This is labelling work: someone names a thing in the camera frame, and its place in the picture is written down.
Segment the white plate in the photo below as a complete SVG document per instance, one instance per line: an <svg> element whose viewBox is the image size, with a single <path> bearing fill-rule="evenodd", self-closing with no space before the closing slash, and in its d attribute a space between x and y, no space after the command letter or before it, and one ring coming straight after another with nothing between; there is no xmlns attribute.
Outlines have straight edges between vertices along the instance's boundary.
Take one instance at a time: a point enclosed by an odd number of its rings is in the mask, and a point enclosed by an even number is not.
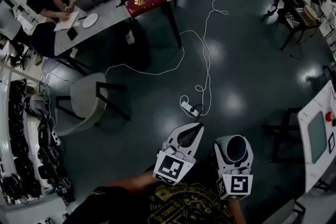
<svg viewBox="0 0 336 224"><path fill-rule="evenodd" d="M94 25L94 23L98 20L98 14L92 13L88 17L86 17L83 21L83 27L89 28L90 26Z"/></svg>

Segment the smartphone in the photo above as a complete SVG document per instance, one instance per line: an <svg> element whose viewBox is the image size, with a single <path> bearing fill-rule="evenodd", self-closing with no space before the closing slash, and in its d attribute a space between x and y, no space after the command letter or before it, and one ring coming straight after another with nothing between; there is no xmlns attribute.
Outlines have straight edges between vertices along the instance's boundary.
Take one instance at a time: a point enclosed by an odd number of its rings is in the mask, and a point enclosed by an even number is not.
<svg viewBox="0 0 336 224"><path fill-rule="evenodd" d="M67 34L68 34L68 37L70 38L70 40L74 40L75 37L77 37L77 35L78 35L78 33L76 32L76 30L73 27L71 27L69 29L69 31L67 32Z"/></svg>

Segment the table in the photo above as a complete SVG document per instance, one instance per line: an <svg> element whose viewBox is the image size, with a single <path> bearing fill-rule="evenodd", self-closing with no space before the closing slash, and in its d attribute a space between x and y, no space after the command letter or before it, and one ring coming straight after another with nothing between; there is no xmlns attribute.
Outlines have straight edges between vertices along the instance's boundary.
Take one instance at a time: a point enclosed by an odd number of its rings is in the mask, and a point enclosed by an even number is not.
<svg viewBox="0 0 336 224"><path fill-rule="evenodd" d="M167 0L165 4L163 4L165 11L167 13L168 19L170 21L170 24L172 26L176 41L179 45L179 48L182 47L179 31L177 29L177 25L175 22L175 18L172 12L172 9L170 7L170 3ZM78 35L74 40L70 40L70 38L67 35L68 30L61 30L56 32L55 36L55 55L58 56L62 54L63 52L71 49L72 47L76 46L77 44L81 43L82 41L94 36L95 34L123 21L126 19L131 18L130 13L127 11L126 7L124 5L120 7L116 7L120 3L120 0L110 0L106 3L103 3L94 9L92 9L89 14L91 13L97 13L98 14L98 20L97 22L89 27L89 28L83 28L82 22L83 20L78 20L81 17L86 16L86 12L80 10L79 8L75 7L75 11L79 11L79 15L77 16L74 24L76 22L80 23L80 26L74 26L75 30L77 31Z"/></svg>
<svg viewBox="0 0 336 224"><path fill-rule="evenodd" d="M303 37L303 33L308 30L308 29L313 29L313 28L317 28L321 25L321 23L319 22L314 22L313 20L311 20L307 14L305 14L305 12L303 11L303 7L307 4L304 0L282 0L285 4L284 8L279 9L278 15L279 15L279 19L282 20L282 22L286 25L286 27L290 30L290 34L288 35L284 45L280 48L280 50L283 50L288 42L291 40L291 38L294 36L295 33L301 31L301 35L299 40L297 41L297 44L300 43L302 37ZM275 11L273 13L267 13L265 14L261 21L264 21L266 17L271 16L275 13ZM294 19L299 22L300 24L297 27L292 27L286 20L286 14L290 13Z"/></svg>
<svg viewBox="0 0 336 224"><path fill-rule="evenodd" d="M261 128L268 131L275 137L271 162L274 163L304 163L306 187L308 192L312 187L329 189L329 186L321 181L321 176L333 162L336 156L335 138L336 127L331 122L325 120L327 112L331 111L330 100L332 93L336 98L332 81L322 88L322 90L304 107L289 108L286 110L282 125L262 125ZM290 115L297 113L299 125L289 125ZM288 131L300 131L301 139L292 137ZM284 138L293 142L303 144L303 158L279 158L278 152L280 144ZM319 182L325 187L316 186Z"/></svg>
<svg viewBox="0 0 336 224"><path fill-rule="evenodd" d="M330 80L298 113L305 156L306 192L316 184L336 156L336 127L324 119L325 114L331 111L332 92L336 96Z"/></svg>

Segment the dark green floor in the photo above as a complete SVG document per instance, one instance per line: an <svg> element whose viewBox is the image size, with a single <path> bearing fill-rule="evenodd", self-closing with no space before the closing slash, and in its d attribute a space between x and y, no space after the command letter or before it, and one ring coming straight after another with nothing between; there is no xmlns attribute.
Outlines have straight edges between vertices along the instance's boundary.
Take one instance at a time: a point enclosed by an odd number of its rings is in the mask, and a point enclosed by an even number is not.
<svg viewBox="0 0 336 224"><path fill-rule="evenodd" d="M179 31L192 29L202 36L211 2L178 0L173 12ZM326 82L321 67L333 61L320 32L302 45L302 61L289 57L299 55L295 45L298 36L280 51L289 31L276 20L276 15L267 22L260 21L271 3L272 0L219 0L215 7L229 14L212 13L206 34L211 51L213 100L210 113L200 120L205 133L196 158L207 156L217 137L245 135L254 151L254 182L251 195L242 204L252 208L260 207L258 204L271 199L273 194L276 196L275 185L293 195L303 191L303 166L270 163L272 140L260 126L279 124L286 108L307 104ZM137 21L149 44L151 62L146 71L174 68L182 50L178 50L161 10L150 11ZM64 164L75 187L76 202L82 202L96 186L146 170L155 162L157 150L170 132L193 121L180 109L179 99L186 94L191 104L201 102L201 94L194 87L204 84L206 69L202 44L197 37L187 33L181 38L185 58L174 72L153 77L125 67L110 69L108 82L129 89L127 94L111 98L130 113L130 122L106 111L100 127L64 137ZM87 40L80 48L78 59L91 66L93 72L105 72L110 65L118 63L121 50L109 31ZM53 72L64 79L80 78L63 67ZM49 85L54 94L60 95L68 94L70 87L69 82L57 78L51 78ZM300 145L281 149L284 156L301 152Z"/></svg>

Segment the white table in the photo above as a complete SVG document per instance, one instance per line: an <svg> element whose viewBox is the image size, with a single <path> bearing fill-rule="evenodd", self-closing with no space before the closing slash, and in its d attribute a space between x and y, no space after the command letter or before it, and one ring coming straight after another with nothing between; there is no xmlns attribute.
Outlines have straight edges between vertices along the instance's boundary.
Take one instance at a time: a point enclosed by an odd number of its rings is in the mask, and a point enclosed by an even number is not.
<svg viewBox="0 0 336 224"><path fill-rule="evenodd" d="M331 80L323 87L323 89L311 100L299 113L298 121L301 131L304 152L304 165L306 167L306 192L308 192L320 179L320 177L327 170L336 156L335 137L336 127L333 127L331 122L327 122L324 117L325 114L331 110L330 99L331 92L334 88ZM312 134L309 134L309 124L312 120L322 112L324 130L321 130L320 141L321 145L325 145L321 156L314 162L314 155L312 153Z"/></svg>
<svg viewBox="0 0 336 224"><path fill-rule="evenodd" d="M169 1L164 4L165 10L167 12L167 16L169 18L169 21L171 23L171 26L173 28L173 32L175 35L175 38L177 40L177 43L179 47L182 47L181 39L179 36L179 31L176 26L176 22L174 19L173 12L171 10ZM95 34L123 21L126 19L131 18L131 15L127 11L125 6L116 7L118 4L120 4L120 0L110 0L104 4L101 4L94 9L92 9L88 14L91 13L97 13L98 14L98 20L97 22L89 27L89 28L83 28L82 22L83 20L78 20L84 16L86 16L86 12L75 8L75 11L80 11L79 15L77 16L74 24L76 22L79 22L79 26L74 26L76 32L78 33L77 37L74 40L70 40L70 38L67 35L68 30L61 30L56 32L55 37L55 55L58 56L62 54L63 52L71 49L75 45L81 43L82 41L94 36Z"/></svg>
<svg viewBox="0 0 336 224"><path fill-rule="evenodd" d="M334 146L336 139L332 135L333 132L336 135L336 127L325 120L326 113L332 111L330 107L332 91L336 96L332 82L329 81L304 108L287 109L282 125L261 126L262 129L275 137L271 162L304 163L306 168L305 192L308 192L317 182L323 184L320 178L336 156L336 146ZM299 125L289 125L292 113L297 113ZM292 137L288 133L289 131L300 131L301 139ZM278 157L280 144L284 138L302 143L304 158Z"/></svg>

